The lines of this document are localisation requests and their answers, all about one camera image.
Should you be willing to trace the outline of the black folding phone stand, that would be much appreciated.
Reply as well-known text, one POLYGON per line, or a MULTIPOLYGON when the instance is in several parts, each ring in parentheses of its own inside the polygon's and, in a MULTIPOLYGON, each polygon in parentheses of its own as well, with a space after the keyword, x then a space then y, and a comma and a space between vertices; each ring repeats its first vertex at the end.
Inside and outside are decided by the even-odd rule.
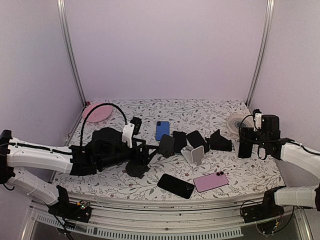
POLYGON ((232 141, 223 137, 219 129, 212 133, 210 137, 206 137, 205 141, 211 150, 231 152, 233 149, 232 141))

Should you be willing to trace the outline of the white folding phone stand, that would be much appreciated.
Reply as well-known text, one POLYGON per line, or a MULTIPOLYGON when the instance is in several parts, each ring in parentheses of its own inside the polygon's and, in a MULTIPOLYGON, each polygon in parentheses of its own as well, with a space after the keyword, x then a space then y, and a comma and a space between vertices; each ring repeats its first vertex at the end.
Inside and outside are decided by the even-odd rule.
POLYGON ((239 156, 239 145, 240 145, 240 143, 239 143, 237 140, 234 140, 232 143, 233 143, 233 148, 234 148, 235 155, 236 155, 236 157, 238 158, 238 156, 239 156))

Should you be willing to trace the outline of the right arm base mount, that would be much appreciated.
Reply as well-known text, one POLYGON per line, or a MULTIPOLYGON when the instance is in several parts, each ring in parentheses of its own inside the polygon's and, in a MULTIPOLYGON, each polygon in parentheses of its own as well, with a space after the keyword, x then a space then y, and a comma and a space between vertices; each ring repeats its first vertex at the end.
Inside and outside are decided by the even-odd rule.
POLYGON ((264 235, 272 235, 277 231, 285 210, 282 206, 268 205, 257 203, 252 200, 246 200, 240 206, 239 213, 246 224, 257 223, 259 221, 279 217, 278 220, 273 220, 271 223, 259 223, 259 226, 257 226, 260 233, 264 235))

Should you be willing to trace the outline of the white grey phone stand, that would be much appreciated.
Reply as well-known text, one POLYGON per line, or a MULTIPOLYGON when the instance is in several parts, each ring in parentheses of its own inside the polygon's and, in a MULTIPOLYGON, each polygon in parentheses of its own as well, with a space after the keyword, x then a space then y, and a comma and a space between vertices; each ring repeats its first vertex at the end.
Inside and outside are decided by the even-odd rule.
POLYGON ((185 160, 193 167, 199 167, 205 158, 204 146, 193 148, 191 146, 185 146, 180 151, 185 160))

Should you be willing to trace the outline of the black phone blue case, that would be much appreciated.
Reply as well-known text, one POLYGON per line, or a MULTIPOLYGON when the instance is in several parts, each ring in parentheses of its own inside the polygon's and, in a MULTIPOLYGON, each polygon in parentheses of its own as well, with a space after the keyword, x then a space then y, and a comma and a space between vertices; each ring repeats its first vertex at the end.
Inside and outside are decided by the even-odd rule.
POLYGON ((247 159, 252 156, 253 144, 248 141, 239 141, 237 156, 240 159, 247 159))

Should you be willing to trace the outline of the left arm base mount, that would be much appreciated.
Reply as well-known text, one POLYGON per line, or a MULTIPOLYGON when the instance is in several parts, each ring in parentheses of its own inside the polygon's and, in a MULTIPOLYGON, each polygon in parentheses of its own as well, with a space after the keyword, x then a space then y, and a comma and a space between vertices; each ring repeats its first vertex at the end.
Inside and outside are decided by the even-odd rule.
POLYGON ((59 185, 56 188, 58 190, 57 203, 48 207, 48 213, 63 219, 88 223, 92 214, 90 202, 81 200, 71 203, 67 190, 59 185))

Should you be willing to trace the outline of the black phone teal edge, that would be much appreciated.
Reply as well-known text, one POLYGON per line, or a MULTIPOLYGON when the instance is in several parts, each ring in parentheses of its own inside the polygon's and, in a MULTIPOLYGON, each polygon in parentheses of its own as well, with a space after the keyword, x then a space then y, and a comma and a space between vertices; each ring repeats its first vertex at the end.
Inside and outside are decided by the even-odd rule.
POLYGON ((173 150, 175 154, 180 154, 181 150, 187 146, 186 133, 182 131, 173 131, 172 137, 174 138, 173 150))

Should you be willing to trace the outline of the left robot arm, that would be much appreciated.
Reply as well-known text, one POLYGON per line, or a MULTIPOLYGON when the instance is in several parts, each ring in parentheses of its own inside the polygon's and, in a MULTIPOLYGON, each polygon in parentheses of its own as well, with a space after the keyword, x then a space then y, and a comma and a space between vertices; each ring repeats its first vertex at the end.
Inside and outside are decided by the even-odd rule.
POLYGON ((0 182, 54 206, 63 217, 70 217, 75 210, 67 190, 44 182, 25 168, 88 176, 126 163, 126 172, 141 179, 159 148, 133 137, 133 133, 132 125, 125 126, 123 131, 104 127, 94 131, 85 146, 57 147, 19 140, 12 137, 11 130, 5 129, 0 134, 0 182))

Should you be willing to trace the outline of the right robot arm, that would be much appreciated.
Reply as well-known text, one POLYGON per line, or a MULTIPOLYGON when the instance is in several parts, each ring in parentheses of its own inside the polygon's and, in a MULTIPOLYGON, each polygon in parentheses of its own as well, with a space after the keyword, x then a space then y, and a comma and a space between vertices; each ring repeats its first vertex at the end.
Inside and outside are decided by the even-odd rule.
POLYGON ((241 122, 238 127, 238 157, 251 157, 254 146, 264 150, 264 157, 277 160, 280 173, 284 174, 284 186, 267 189, 262 203, 244 207, 244 218, 269 218, 284 213, 285 206, 320 209, 320 153, 290 138, 282 138, 280 119, 276 115, 251 115, 252 127, 241 122))

